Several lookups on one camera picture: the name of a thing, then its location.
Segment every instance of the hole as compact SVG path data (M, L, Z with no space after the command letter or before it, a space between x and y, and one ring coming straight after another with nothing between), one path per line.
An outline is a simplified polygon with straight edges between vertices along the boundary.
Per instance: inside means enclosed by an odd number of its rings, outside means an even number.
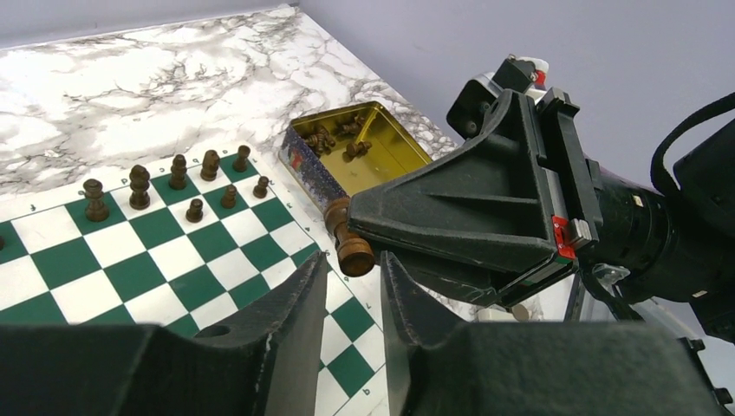
M229 333L230 327L225 325L212 325L199 331L197 338L214 338L215 336L227 335Z

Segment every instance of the red marking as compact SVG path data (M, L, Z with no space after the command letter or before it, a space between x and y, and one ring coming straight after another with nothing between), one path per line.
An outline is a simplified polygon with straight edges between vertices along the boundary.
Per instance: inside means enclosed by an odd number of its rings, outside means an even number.
M556 239L556 248L559 250L559 256L574 260L576 258L574 248L567 245L569 241L567 238L567 224L569 221L566 218L555 215L551 217L551 222L554 223L554 238Z
M290 161L291 167L293 167L294 170L297 171L299 166L301 166L301 162L303 162L303 158L301 154L299 152L294 151L291 153L290 159L291 159Z

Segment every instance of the gray wall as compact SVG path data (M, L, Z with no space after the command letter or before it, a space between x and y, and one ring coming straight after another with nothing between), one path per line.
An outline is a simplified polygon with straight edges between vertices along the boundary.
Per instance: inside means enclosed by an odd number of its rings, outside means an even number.
M0 48L228 16L279 0L2 0Z
M549 84L582 107L576 125L584 150L646 185L651 155L664 136L694 110L735 90L732 0L301 5L448 133L446 110L468 78L497 68L509 53L549 61ZM722 124L714 120L682 138L669 163ZM688 307L674 307L695 323ZM707 345L712 377L735 393L735 348L712 340Z

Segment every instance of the dark brown chess piece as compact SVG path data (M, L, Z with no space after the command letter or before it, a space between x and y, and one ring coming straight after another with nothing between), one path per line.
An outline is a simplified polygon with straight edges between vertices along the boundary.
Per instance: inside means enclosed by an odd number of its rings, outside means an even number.
M189 209L186 210L186 220L190 223L198 223L204 216L205 203L199 198L192 199Z
M253 195L255 198L265 198L266 195L268 195L268 184L270 183L270 179L261 176L257 179L257 185L253 188Z
M199 176L207 182L212 182L217 178L217 170L219 170L219 155L214 150L207 150Z
M232 162L232 170L235 172L245 172L248 170L248 158L250 157L250 148L242 145L237 148L237 157Z
M87 179L81 187L84 188L84 198L89 201L87 208L84 210L84 216L93 223L108 219L110 209L102 200L105 195L102 191L102 183L97 179Z
M223 208L230 210L231 208L235 207L235 204L237 203L237 188L234 185L227 185L224 188L224 195L222 196L222 199L219 201L219 203L222 205Z
M171 178L168 179L168 185L171 189L180 191L186 188L186 158L183 154L177 154L173 157L171 163Z
M151 205L151 197L148 195L148 188L151 187L151 174L148 170L141 166L135 165L130 171L130 189L133 194L130 195L130 207L134 210L145 210Z
M375 255L365 239L348 231L349 198L332 201L324 212L324 224L337 240L337 261L347 276L365 276L375 266Z

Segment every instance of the chess pawn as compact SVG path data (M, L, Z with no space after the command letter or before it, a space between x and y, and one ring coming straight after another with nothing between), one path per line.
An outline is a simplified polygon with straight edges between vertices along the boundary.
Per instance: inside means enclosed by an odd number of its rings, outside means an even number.
M212 182L217 178L217 170L219 169L219 155L214 150L207 150L204 161L202 162L202 172L199 176L207 182Z
M266 195L268 195L268 184L270 183L270 179L261 176L257 180L257 185L253 188L253 195L255 198L265 198Z
M99 223L106 220L110 216L110 209L102 201L104 192L102 192L102 183L97 179L88 179L82 184L84 188L84 198L89 201L87 209L84 210L84 216L93 223Z
M232 162L232 170L235 172L245 172L248 170L248 158L250 157L250 148L242 145L237 148L237 157Z
M230 210L234 208L235 204L237 203L236 196L237 188L234 185L227 185L224 188L224 195L222 196L222 199L219 201L219 203L222 205L223 208Z
M151 174L148 170L141 166L135 165L130 171L130 189L133 194L130 195L130 207L134 210L145 210L151 205L151 197L148 195L148 188L151 187Z
M171 189L180 191L186 188L186 158L183 154L177 154L173 157L171 163L171 178L168 179L168 185Z
M186 220L190 223L198 223L204 216L204 202L199 198L192 199L189 209L186 210Z

